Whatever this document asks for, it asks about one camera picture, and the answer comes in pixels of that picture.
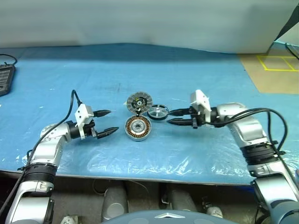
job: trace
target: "gray floor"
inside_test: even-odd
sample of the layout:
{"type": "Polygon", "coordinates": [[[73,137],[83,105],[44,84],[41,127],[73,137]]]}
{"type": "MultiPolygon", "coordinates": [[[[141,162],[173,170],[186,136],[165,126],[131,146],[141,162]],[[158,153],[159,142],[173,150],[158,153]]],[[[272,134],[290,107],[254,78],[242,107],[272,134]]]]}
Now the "gray floor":
{"type": "MultiPolygon", "coordinates": [[[[159,183],[138,183],[125,182],[129,212],[160,209],[159,183]]],[[[110,182],[104,180],[57,178],[52,195],[55,200],[53,223],[59,224],[66,215],[79,215],[82,224],[99,224],[104,197],[98,193],[104,192],[108,184],[110,182]]],[[[187,184],[176,186],[191,194],[198,211],[203,211],[202,197],[208,196],[214,206],[222,209],[226,219],[241,224],[254,223],[256,202],[253,193],[244,188],[187,184]]]]}

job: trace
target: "blue mat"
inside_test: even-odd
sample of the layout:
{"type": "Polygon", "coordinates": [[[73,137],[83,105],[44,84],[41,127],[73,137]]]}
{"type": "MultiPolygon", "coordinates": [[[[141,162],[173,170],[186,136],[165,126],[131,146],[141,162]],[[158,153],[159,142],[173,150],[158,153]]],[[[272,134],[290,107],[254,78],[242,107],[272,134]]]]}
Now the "blue mat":
{"type": "MultiPolygon", "coordinates": [[[[238,56],[138,44],[0,49],[19,59],[13,89],[0,97],[0,169],[15,171],[47,125],[67,113],[72,89],[94,110],[113,112],[95,118],[97,130],[120,129],[104,139],[73,140],[64,148],[59,174],[187,183],[248,184],[252,177],[228,128],[172,126],[152,122],[145,141],[124,130],[132,114],[124,103],[137,91],[170,110],[186,108],[201,89],[211,106],[241,102],[269,107],[285,116],[289,136],[283,147],[292,170],[299,167],[298,95],[261,94],[238,56]]],[[[257,115],[266,127],[266,115],[257,115]]],[[[281,122],[273,118],[280,140],[281,122]]]]}

